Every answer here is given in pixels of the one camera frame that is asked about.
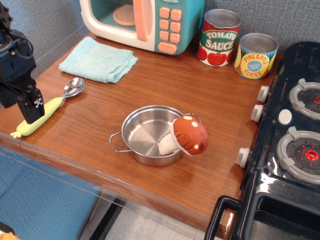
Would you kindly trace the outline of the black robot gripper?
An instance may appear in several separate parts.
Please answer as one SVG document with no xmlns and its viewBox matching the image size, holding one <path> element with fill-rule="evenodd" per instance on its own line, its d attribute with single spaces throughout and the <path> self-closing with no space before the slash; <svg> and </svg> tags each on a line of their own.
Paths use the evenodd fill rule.
<svg viewBox="0 0 320 240">
<path fill-rule="evenodd" d="M 31 76 L 35 67 L 27 41 L 15 41 L 0 54 L 0 104 L 9 108 L 17 103 L 28 124 L 45 115 L 43 96 Z"/>
</svg>

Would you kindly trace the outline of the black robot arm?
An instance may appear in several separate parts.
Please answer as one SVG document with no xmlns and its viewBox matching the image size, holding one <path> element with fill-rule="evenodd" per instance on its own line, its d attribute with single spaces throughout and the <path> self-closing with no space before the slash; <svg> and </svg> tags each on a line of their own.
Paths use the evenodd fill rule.
<svg viewBox="0 0 320 240">
<path fill-rule="evenodd" d="M 45 115 L 43 96 L 32 78 L 36 68 L 34 47 L 20 31 L 11 29 L 9 9 L 0 5 L 0 106 L 17 104 L 32 124 Z"/>
</svg>

